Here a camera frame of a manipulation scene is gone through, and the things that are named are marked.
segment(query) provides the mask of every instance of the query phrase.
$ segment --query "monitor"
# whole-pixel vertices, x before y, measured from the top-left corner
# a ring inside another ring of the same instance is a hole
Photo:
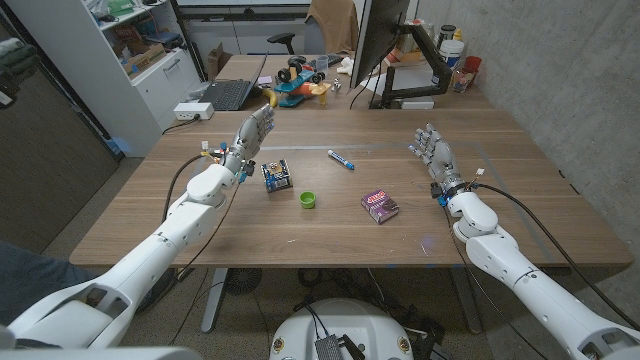
[[[356,88],[393,50],[408,8],[409,0],[365,1],[350,88]]]

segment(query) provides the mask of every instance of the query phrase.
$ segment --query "robotic arm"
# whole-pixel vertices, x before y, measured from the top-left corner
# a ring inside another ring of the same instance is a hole
[[[273,128],[273,109],[265,105],[244,120],[222,164],[214,164],[187,184],[158,229],[104,275],[62,289],[22,313],[9,330],[19,339],[65,349],[117,345],[136,308],[176,256],[213,231],[226,202],[222,192],[244,179],[249,160]]]
[[[496,213],[469,191],[449,144],[431,124],[426,129],[416,130],[418,147],[409,149],[429,168],[432,196],[459,218],[453,230],[469,259],[513,291],[571,358],[640,358],[640,332],[598,316],[533,265]]]

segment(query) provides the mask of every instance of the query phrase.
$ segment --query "power strip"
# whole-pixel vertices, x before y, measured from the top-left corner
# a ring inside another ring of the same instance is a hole
[[[213,116],[213,105],[211,103],[180,103],[173,112],[178,120],[191,120],[196,114],[200,115],[200,120],[209,120]]]

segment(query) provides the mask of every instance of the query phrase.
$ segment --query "purple box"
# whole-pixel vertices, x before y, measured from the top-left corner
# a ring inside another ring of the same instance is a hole
[[[378,189],[362,197],[362,206],[369,212],[373,220],[382,224],[394,217],[400,208],[382,189]]]

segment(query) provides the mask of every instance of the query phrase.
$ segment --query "computer monitor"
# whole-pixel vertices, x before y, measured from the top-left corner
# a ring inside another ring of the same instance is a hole
[[[349,87],[356,88],[396,45],[400,35],[411,34],[433,70],[424,86],[393,90],[396,66],[387,68],[382,99],[371,108],[392,107],[392,101],[412,97],[439,95],[447,92],[451,69],[438,53],[433,41],[420,24],[405,24],[409,0],[366,0],[362,12],[358,46]]]
[[[409,0],[366,0],[350,88],[355,89],[393,50],[401,35]]]

